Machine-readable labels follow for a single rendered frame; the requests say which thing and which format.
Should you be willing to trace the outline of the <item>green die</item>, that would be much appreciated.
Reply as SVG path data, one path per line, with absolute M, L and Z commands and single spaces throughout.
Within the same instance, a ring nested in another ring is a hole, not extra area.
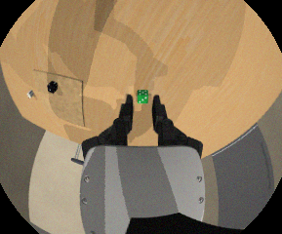
M 138 103 L 148 103 L 148 90 L 138 90 Z

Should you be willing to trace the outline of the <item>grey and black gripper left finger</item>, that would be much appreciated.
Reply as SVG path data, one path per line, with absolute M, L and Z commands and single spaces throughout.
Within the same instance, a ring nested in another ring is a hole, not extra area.
M 126 103 L 121 104 L 119 117 L 113 121 L 113 125 L 107 128 L 106 130 L 104 130 L 98 136 L 88 138 L 82 142 L 84 161 L 88 150 L 93 146 L 104 145 L 104 144 L 128 146 L 127 134 L 130 133 L 132 130 L 133 113 L 134 113 L 133 96 L 127 95 Z

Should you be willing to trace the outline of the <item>white die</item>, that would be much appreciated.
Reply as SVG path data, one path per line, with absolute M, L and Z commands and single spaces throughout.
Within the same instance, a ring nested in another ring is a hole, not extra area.
M 33 93 L 32 90 L 30 90 L 30 91 L 27 93 L 27 95 L 28 95 L 29 98 L 31 98 L 31 97 L 34 95 L 34 93 Z

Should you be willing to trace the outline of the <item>brown mat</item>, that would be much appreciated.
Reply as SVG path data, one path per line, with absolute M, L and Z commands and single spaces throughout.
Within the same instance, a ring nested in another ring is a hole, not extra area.
M 33 69 L 36 88 L 46 113 L 84 127 L 83 80 Z M 52 94 L 47 85 L 58 83 Z

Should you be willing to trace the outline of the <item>black die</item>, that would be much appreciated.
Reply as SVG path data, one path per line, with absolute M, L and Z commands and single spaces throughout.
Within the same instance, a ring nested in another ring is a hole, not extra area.
M 51 81 L 48 85 L 48 92 L 50 93 L 54 93 L 57 89 L 58 89 L 58 83 L 57 82 L 54 82 L 54 81 Z

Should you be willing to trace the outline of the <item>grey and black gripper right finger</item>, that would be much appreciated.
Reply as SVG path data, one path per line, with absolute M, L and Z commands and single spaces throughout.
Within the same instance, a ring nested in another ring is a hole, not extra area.
M 186 136 L 168 119 L 165 104 L 161 104 L 159 95 L 153 96 L 152 103 L 153 131 L 158 134 L 158 145 L 188 145 L 195 148 L 202 156 L 203 143 L 195 138 Z M 162 134 L 161 134 L 162 133 Z

